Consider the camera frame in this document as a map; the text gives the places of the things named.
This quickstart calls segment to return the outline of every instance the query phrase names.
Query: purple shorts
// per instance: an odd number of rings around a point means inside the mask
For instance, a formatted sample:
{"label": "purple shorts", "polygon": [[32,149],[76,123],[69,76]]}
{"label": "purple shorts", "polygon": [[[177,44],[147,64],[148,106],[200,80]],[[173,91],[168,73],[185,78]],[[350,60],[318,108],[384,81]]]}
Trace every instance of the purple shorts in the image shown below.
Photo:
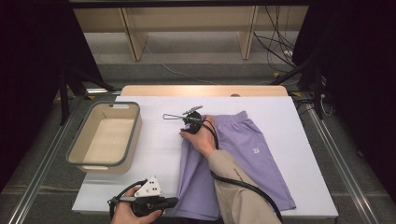
{"label": "purple shorts", "polygon": [[[279,210],[295,208],[262,132],[248,118],[246,111],[213,118],[219,148],[233,156],[245,173],[274,200]],[[201,220],[218,219],[219,204],[213,183],[207,159],[193,148],[190,141],[184,139],[177,189],[179,202],[167,213]]]}

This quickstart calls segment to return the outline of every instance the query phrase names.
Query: waistband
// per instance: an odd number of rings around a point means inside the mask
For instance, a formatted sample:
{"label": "waistband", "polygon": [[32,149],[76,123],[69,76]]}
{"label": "waistband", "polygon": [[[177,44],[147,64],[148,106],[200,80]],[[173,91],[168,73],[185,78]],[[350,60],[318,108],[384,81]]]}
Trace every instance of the waistband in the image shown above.
{"label": "waistband", "polygon": [[248,119],[248,113],[244,110],[235,115],[215,115],[212,116],[216,122],[216,125],[225,123],[238,123]]}

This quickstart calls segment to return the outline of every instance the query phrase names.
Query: hand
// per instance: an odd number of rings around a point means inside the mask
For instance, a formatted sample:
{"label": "hand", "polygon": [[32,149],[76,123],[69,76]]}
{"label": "hand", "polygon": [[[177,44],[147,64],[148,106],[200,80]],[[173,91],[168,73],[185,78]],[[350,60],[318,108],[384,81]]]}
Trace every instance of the hand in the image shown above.
{"label": "hand", "polygon": [[[213,126],[215,126],[215,121],[210,115],[205,116],[205,120],[209,121],[212,123]],[[204,124],[209,127],[212,131],[212,125],[210,125],[209,122],[204,121]],[[215,137],[213,134],[206,128],[206,127],[201,127],[201,129],[198,131],[196,134],[191,134],[187,132],[180,132],[180,135],[183,138],[186,138],[192,142],[194,145],[195,149],[197,149],[199,152],[201,152],[206,158],[209,157],[210,153],[216,150],[215,147]]]}
{"label": "hand", "polygon": [[[134,187],[126,191],[125,196],[133,197],[134,193],[139,189],[139,187]],[[145,217],[137,217],[131,209],[129,203],[120,202],[116,206],[116,211],[114,213],[112,224],[149,224],[153,222],[157,217],[161,215],[162,211],[157,210],[148,214]]]}

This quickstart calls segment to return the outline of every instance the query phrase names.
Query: white table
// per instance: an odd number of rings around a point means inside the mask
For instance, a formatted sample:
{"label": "white table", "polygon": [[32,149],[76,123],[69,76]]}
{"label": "white table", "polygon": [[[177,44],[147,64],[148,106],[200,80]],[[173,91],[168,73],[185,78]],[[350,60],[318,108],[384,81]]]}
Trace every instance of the white table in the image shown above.
{"label": "white table", "polygon": [[87,174],[73,206],[81,213],[107,213],[107,200],[130,184],[156,175],[163,196],[174,197],[180,163],[181,120],[163,120],[163,114],[181,115],[196,105],[201,114],[236,114],[246,110],[263,132],[297,208],[284,217],[337,217],[338,213],[309,146],[294,104],[288,96],[163,97],[120,96],[117,101],[140,104],[143,127],[131,169],[122,175]]}

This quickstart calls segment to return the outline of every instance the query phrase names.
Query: beige sleeve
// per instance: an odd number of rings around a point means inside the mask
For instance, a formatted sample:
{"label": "beige sleeve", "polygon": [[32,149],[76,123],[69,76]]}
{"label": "beige sleeve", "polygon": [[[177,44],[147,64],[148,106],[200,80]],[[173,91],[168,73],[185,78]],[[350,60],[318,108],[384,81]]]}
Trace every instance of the beige sleeve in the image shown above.
{"label": "beige sleeve", "polygon": [[[216,175],[257,185],[245,174],[233,157],[224,150],[209,155],[209,167]],[[215,181],[222,218],[226,224],[280,223],[267,201],[256,192]]]}

